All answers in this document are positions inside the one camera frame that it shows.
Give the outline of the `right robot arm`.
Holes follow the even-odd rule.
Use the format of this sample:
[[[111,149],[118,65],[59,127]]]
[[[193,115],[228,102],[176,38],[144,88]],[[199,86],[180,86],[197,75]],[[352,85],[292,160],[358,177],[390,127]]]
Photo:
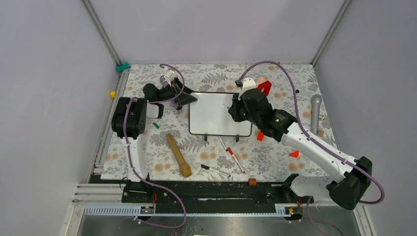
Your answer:
[[[265,136],[301,152],[320,166],[329,179],[323,183],[295,177],[282,189],[284,200],[293,203],[300,197],[330,198],[340,207],[353,210],[371,184],[372,162],[366,157],[354,158],[302,130],[297,118],[272,108],[264,93],[257,88],[234,94],[228,109],[233,121],[249,121]]]

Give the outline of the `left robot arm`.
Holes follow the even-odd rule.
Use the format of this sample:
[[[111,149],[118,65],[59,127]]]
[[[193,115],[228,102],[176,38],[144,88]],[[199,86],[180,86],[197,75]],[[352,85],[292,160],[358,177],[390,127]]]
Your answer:
[[[148,119],[161,119],[164,115],[164,102],[173,102],[180,110],[183,106],[198,101],[178,77],[170,81],[161,78],[162,88],[148,83],[143,87],[143,98],[120,97],[114,111],[111,128],[124,142],[123,146],[128,159],[128,177],[132,182],[149,180],[149,171],[145,164],[142,148],[142,134]]]

